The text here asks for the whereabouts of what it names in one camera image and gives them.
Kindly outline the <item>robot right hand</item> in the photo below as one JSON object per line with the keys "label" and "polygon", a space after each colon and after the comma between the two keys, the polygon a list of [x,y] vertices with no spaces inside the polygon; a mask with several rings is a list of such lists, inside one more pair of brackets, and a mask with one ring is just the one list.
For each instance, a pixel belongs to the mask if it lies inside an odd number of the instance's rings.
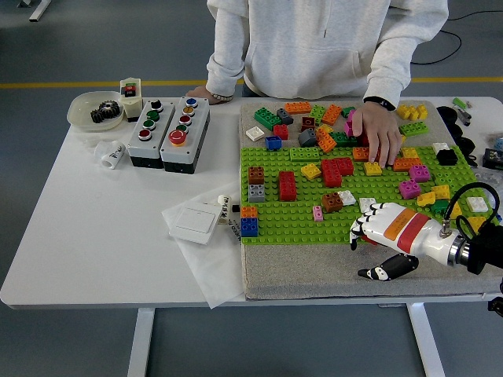
{"label": "robot right hand", "polygon": [[351,249],[362,238],[396,250],[398,253],[371,269],[361,269],[358,275],[370,280],[389,281],[415,270],[419,257],[427,255],[443,265],[452,265],[461,244],[457,230],[441,234],[441,224],[425,214],[397,203],[374,203],[350,231]]}

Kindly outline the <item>person's left hand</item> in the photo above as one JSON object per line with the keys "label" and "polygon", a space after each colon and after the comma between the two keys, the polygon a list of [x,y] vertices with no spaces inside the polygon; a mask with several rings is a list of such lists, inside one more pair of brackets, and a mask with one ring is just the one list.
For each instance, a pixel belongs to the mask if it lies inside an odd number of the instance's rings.
{"label": "person's left hand", "polygon": [[393,165],[402,146],[395,116],[380,104],[366,102],[352,116],[352,130],[355,137],[365,133],[369,140],[369,161],[377,160],[381,167]]}

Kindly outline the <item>person's right hand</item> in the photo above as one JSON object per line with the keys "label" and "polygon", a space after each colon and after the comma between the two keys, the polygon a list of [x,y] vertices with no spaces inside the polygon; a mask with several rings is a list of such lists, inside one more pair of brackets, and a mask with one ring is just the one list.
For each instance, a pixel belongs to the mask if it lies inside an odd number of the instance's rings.
{"label": "person's right hand", "polygon": [[205,86],[198,86],[186,93],[187,97],[206,98],[210,105],[219,104],[221,101],[215,98]]}

